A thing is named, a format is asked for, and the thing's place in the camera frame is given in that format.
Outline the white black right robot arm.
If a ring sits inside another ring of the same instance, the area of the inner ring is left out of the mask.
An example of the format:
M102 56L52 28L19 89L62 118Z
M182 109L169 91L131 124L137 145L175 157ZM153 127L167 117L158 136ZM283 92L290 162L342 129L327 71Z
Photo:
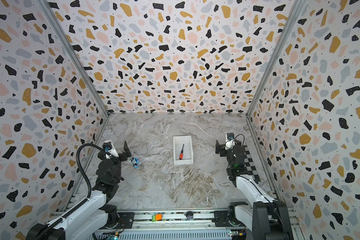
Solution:
M245 202L230 203L226 213L215 212L217 227L232 226L233 240L292 240L293 230L288 207L268 195L248 171L249 151L230 135L225 144L216 143L216 154L227 158L227 175L245 198Z

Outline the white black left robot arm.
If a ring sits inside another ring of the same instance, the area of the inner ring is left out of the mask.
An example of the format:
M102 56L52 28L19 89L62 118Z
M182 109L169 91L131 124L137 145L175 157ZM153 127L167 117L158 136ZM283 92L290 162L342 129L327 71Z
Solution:
M85 147L99 150L101 162L96 170L97 180L94 186L86 175L80 161L81 151ZM101 147L94 144L81 145L76 153L78 169L88 188L87 195L72 208L47 224L36 224L26 235L27 240L85 240L98 229L113 227L118 221L117 207L107 203L116 194L120 182L122 162L132 156L127 143L123 152L118 153L112 141L104 142Z

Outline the red black screwdriver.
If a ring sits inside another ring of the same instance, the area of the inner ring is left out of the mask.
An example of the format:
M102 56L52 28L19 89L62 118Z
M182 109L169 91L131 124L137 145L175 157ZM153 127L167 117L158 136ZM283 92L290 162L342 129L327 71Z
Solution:
M183 146L182 146L182 149L181 149L181 152L180 152L180 156L179 156L179 160L182 160L182 159L183 159L183 156L184 156L184 146L185 146L185 144L183 144Z

